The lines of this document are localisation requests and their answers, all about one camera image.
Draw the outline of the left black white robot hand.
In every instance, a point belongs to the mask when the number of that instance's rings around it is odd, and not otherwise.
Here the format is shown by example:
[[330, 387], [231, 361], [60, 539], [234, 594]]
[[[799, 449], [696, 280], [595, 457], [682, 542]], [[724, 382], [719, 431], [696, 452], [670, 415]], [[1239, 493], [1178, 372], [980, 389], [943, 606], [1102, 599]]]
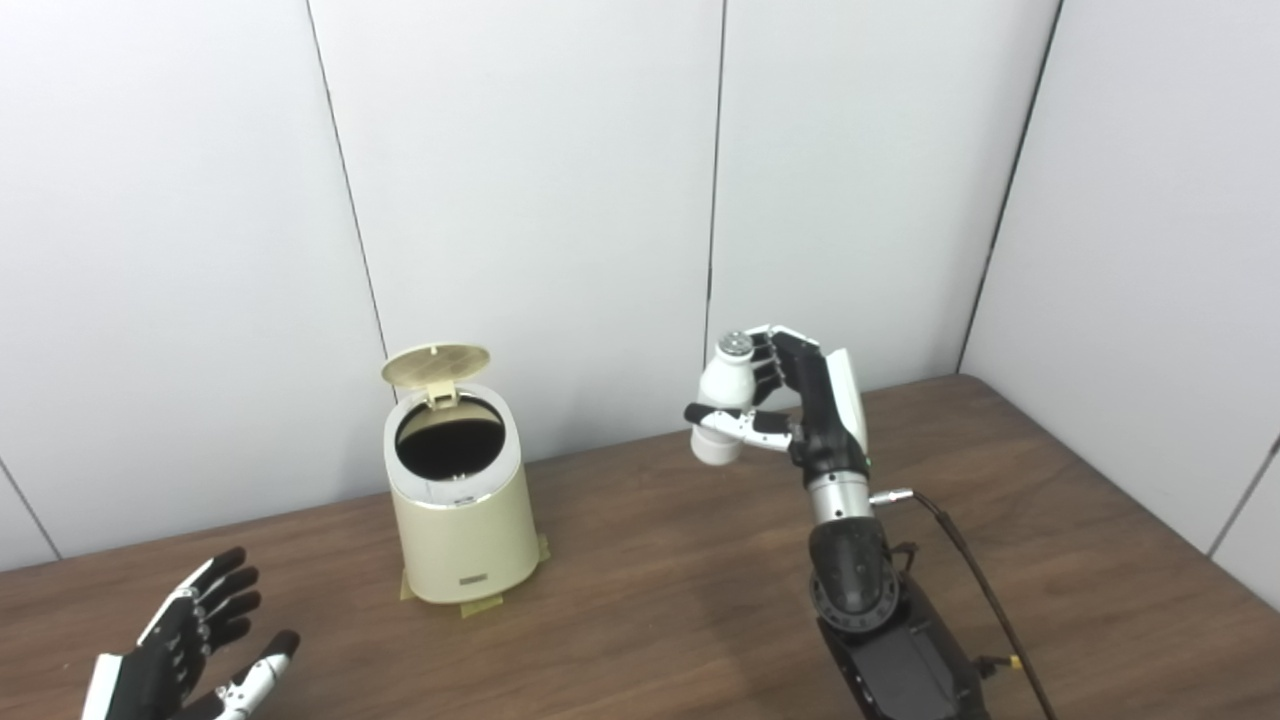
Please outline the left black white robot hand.
[[82, 719], [248, 719], [289, 669], [301, 637], [278, 632], [244, 667], [200, 697], [209, 660], [244, 638], [261, 603], [259, 570], [237, 546], [179, 582], [125, 653], [96, 657]]

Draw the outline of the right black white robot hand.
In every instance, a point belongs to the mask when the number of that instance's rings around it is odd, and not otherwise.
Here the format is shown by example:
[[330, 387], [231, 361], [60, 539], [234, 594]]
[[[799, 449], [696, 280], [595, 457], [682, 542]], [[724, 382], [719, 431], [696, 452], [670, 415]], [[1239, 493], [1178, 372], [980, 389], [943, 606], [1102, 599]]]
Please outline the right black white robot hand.
[[750, 446], [787, 454], [805, 480], [869, 475], [865, 414], [849, 351], [824, 354], [785, 325], [722, 336], [684, 419], [695, 456], [709, 465], [733, 462]]

